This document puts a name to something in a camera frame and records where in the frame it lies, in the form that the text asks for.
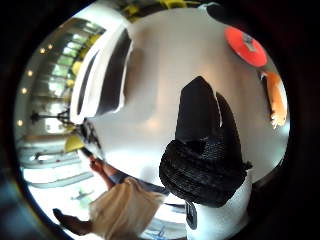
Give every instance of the hand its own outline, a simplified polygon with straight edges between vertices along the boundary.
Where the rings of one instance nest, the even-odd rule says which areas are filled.
[[[91,158],[90,159],[90,168],[97,172],[97,173],[103,173],[103,165],[104,165],[104,162],[100,159],[97,159],[97,158]]]

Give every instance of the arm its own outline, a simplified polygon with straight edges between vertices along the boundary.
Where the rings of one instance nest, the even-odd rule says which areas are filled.
[[[111,179],[105,172],[99,172],[99,175],[101,176],[103,181],[106,183],[108,190],[114,187],[115,184],[111,181]]]
[[[100,159],[96,159],[94,157],[90,157],[90,167],[93,171],[95,171],[100,175],[100,177],[106,183],[108,190],[114,187],[115,184],[112,182],[112,180],[109,178],[107,173],[104,171],[103,161],[101,161]]]

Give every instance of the red plate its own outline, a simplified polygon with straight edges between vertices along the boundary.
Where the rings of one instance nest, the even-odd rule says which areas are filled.
[[[248,34],[230,26],[225,28],[224,34],[232,50],[248,64],[262,67],[267,63],[263,47]]]

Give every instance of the orange object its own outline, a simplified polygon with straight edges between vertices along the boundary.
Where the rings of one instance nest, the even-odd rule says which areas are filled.
[[[287,97],[280,76],[274,72],[262,72],[266,78],[269,103],[271,107],[271,124],[283,126],[287,118]]]
[[[263,47],[248,34],[230,26],[225,28],[224,34],[232,50],[248,64],[262,67],[267,63]]]

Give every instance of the beige shirt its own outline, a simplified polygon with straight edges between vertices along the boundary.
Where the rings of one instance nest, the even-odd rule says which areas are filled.
[[[106,240],[138,239],[164,198],[127,177],[90,204],[93,232]]]

